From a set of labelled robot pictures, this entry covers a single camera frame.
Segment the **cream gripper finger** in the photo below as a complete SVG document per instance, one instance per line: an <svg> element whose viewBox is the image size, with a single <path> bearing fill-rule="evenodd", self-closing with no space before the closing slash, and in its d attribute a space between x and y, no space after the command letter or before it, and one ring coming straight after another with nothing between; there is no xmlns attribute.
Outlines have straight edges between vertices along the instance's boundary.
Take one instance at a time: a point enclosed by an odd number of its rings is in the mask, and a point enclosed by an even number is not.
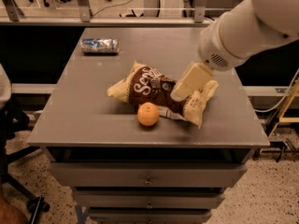
<svg viewBox="0 0 299 224"><path fill-rule="evenodd" d="M194 91L200 91L213 78L213 70L205 63L191 63L177 81L170 97L180 102Z"/></svg>

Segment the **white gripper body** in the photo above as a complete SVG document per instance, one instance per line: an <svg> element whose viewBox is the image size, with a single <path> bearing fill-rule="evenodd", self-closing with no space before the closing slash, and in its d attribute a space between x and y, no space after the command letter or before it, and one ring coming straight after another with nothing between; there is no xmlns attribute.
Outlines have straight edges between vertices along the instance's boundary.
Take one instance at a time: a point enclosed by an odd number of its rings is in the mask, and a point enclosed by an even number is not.
<svg viewBox="0 0 299 224"><path fill-rule="evenodd" d="M248 38L249 24L245 20L220 17L201 32L199 57L211 69L233 69L249 58Z"/></svg>

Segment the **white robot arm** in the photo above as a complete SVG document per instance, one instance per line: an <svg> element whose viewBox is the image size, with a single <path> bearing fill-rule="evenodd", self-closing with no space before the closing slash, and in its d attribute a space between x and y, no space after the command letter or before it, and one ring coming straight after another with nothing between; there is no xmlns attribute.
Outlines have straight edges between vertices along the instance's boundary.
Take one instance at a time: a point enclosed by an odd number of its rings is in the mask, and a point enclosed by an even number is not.
<svg viewBox="0 0 299 224"><path fill-rule="evenodd" d="M200 91L214 70L238 67L251 56L299 38L299 0L244 0L199 35L199 62L185 70L171 92L177 102Z"/></svg>

